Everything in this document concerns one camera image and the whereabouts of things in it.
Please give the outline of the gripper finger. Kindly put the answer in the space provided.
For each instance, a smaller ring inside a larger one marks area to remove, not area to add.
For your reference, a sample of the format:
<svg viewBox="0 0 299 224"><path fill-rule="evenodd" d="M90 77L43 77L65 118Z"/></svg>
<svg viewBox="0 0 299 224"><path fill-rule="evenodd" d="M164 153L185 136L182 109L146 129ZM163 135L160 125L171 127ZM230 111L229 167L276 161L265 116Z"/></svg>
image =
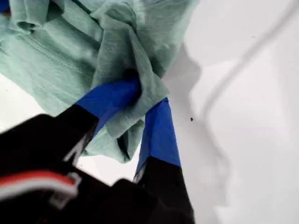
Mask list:
<svg viewBox="0 0 299 224"><path fill-rule="evenodd" d="M161 208L170 216L164 223L195 222L168 98L146 113L135 181L157 197Z"/></svg>
<svg viewBox="0 0 299 224"><path fill-rule="evenodd" d="M140 95L139 78L98 86L75 104L57 116L71 130L66 145L82 152L94 136L116 113L120 112Z"/></svg>
<svg viewBox="0 0 299 224"><path fill-rule="evenodd" d="M9 0L0 0L0 14L10 14Z"/></svg>

